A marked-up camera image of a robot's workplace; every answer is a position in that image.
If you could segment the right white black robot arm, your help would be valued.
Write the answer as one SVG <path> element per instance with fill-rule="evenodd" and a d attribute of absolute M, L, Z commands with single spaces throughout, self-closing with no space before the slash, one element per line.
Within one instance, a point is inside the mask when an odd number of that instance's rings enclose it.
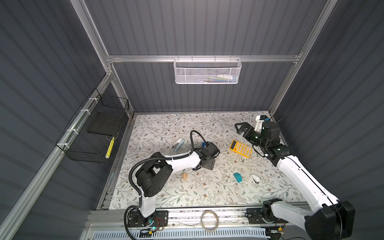
<path fill-rule="evenodd" d="M 247 122 L 237 123 L 236 131 L 261 149 L 260 155 L 282 171 L 304 196 L 309 210 L 295 207 L 282 199 L 263 202 L 261 216 L 267 223 L 284 220 L 305 230 L 312 240 L 342 240 L 353 233 L 355 208 L 348 201 L 340 201 L 322 186 L 281 143 L 280 127 L 271 120 L 263 120 L 253 127 Z"/>

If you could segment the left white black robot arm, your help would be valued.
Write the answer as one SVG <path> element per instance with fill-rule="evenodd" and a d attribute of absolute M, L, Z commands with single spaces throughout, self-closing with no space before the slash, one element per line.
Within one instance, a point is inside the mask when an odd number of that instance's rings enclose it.
<path fill-rule="evenodd" d="M 207 142 L 204 147 L 193 148 L 187 153 L 164 156 L 156 152 L 148 159 L 136 163 L 129 172 L 129 183 L 139 195 L 139 205 L 134 207 L 139 223 L 134 226 L 152 225 L 157 217 L 156 195 L 163 189 L 171 175 L 186 169 L 212 170 L 215 158 L 219 154 L 219 148 L 214 143 Z"/>

